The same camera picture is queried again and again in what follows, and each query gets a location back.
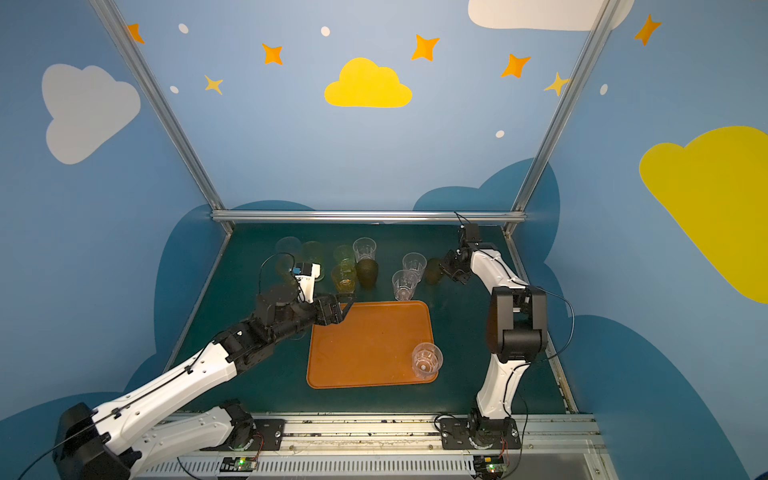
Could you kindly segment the small olive textured cup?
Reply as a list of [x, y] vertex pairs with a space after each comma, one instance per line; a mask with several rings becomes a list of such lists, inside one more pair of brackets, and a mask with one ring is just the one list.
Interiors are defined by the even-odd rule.
[[428, 285], [437, 285], [444, 276], [441, 260], [430, 258], [424, 270], [423, 279]]

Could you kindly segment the orange plastic tray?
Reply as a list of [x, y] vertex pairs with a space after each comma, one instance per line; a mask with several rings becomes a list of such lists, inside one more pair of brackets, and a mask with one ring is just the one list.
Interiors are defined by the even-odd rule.
[[433, 342], [425, 303], [355, 303], [341, 323], [312, 328], [307, 383], [316, 390], [428, 384], [439, 369], [415, 366], [413, 352]]

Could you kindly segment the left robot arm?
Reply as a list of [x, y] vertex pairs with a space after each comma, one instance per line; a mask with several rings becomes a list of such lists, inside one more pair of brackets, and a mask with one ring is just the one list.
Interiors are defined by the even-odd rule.
[[228, 401], [195, 418], [168, 422], [203, 393], [247, 372], [281, 341], [307, 328], [341, 323], [351, 294], [306, 294], [276, 286], [256, 309], [199, 352], [136, 390], [95, 408], [79, 403], [60, 417], [52, 459], [62, 479], [133, 479], [199, 449], [244, 449], [254, 440], [250, 413]]

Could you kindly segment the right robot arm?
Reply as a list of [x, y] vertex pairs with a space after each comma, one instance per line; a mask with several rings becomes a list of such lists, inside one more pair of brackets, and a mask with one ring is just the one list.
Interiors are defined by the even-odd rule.
[[514, 273], [499, 251], [482, 244], [448, 251], [440, 268], [462, 284], [473, 277], [480, 279], [490, 295], [486, 345], [491, 357], [476, 404], [485, 418], [508, 417], [523, 375], [546, 350], [546, 294]]

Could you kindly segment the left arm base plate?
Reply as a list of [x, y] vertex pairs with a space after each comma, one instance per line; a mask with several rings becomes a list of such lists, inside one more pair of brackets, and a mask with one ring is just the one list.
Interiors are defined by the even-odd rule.
[[278, 451], [285, 426], [286, 421], [281, 418], [255, 418], [235, 426], [222, 444], [204, 448], [204, 451]]

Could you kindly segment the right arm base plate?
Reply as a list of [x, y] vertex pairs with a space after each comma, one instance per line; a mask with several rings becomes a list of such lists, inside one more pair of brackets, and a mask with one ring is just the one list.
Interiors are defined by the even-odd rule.
[[522, 445], [512, 418], [440, 417], [436, 425], [444, 450], [519, 450]]

